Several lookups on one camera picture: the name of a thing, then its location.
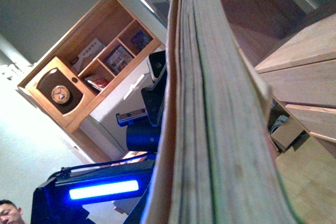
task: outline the bookshelf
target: bookshelf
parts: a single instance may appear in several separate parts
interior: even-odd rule
[[[145,40],[136,44],[139,33]],[[92,55],[84,67],[76,69],[74,64],[78,56],[96,39],[104,45],[103,49]],[[119,47],[128,52],[131,60],[116,72],[106,59]],[[164,48],[164,45],[119,0],[100,0],[37,62],[18,88],[94,161],[109,161],[109,156],[79,126],[136,66],[159,47]],[[96,74],[108,81],[100,92],[85,82],[85,78]],[[50,91],[58,86],[65,86],[71,94],[64,104],[57,104],[51,98]]]

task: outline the wooden floor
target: wooden floor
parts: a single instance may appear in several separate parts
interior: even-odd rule
[[[290,203],[307,224],[336,223],[336,159],[315,138],[276,159]]]

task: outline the book pages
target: book pages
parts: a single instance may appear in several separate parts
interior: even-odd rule
[[[167,89],[143,224],[297,223],[265,135],[270,87],[220,0],[171,0]]]

